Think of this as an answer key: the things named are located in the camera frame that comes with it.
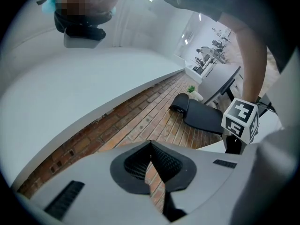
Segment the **brick floor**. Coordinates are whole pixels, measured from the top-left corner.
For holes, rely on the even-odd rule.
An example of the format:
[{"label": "brick floor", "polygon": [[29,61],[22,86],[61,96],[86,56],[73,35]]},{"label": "brick floor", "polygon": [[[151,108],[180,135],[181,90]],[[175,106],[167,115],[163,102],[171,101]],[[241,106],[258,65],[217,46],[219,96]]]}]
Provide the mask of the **brick floor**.
[{"label": "brick floor", "polygon": [[[19,192],[30,198],[41,185],[79,159],[95,152],[126,144],[158,140],[192,149],[220,141],[220,136],[199,131],[182,122],[182,114],[169,110],[179,93],[197,85],[183,72],[137,94],[117,106],[112,113],[97,120],[61,145],[29,176]],[[153,165],[149,165],[145,182],[159,211],[163,208],[165,185]]]}]

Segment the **green plant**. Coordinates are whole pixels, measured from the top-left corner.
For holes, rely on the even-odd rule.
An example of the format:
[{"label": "green plant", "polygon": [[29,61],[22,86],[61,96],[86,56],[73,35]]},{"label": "green plant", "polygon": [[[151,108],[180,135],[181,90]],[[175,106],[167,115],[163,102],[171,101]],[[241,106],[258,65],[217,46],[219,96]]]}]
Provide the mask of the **green plant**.
[{"label": "green plant", "polygon": [[187,91],[192,93],[193,91],[195,91],[195,86],[189,86]]}]

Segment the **chair seat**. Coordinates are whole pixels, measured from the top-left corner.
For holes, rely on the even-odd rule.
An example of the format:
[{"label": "chair seat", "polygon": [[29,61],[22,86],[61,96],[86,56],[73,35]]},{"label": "chair seat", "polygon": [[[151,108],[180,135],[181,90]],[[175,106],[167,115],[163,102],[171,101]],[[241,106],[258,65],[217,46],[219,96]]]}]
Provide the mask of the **chair seat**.
[{"label": "chair seat", "polygon": [[190,99],[187,112],[183,115],[183,121],[193,128],[222,135],[222,117],[223,113],[220,110]]}]

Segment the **person's arm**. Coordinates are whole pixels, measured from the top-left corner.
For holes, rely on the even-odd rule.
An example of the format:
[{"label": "person's arm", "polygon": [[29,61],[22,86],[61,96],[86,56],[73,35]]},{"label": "person's arm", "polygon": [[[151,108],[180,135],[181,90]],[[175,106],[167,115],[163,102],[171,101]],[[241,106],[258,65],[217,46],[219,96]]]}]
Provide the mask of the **person's arm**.
[{"label": "person's arm", "polygon": [[219,22],[230,28],[239,44],[244,64],[244,83],[242,99],[255,102],[262,89],[267,66],[267,46],[239,19],[222,13]]}]

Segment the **potted plant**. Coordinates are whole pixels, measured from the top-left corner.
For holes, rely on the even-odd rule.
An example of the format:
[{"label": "potted plant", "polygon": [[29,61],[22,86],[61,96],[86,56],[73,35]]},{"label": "potted plant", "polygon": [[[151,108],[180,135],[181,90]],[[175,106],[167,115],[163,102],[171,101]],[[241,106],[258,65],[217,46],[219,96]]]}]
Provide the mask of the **potted plant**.
[{"label": "potted plant", "polygon": [[195,86],[189,86],[187,91],[190,94],[192,94],[192,96],[195,98],[195,100],[197,100],[197,101],[202,101],[203,100],[203,97],[195,91]]}]

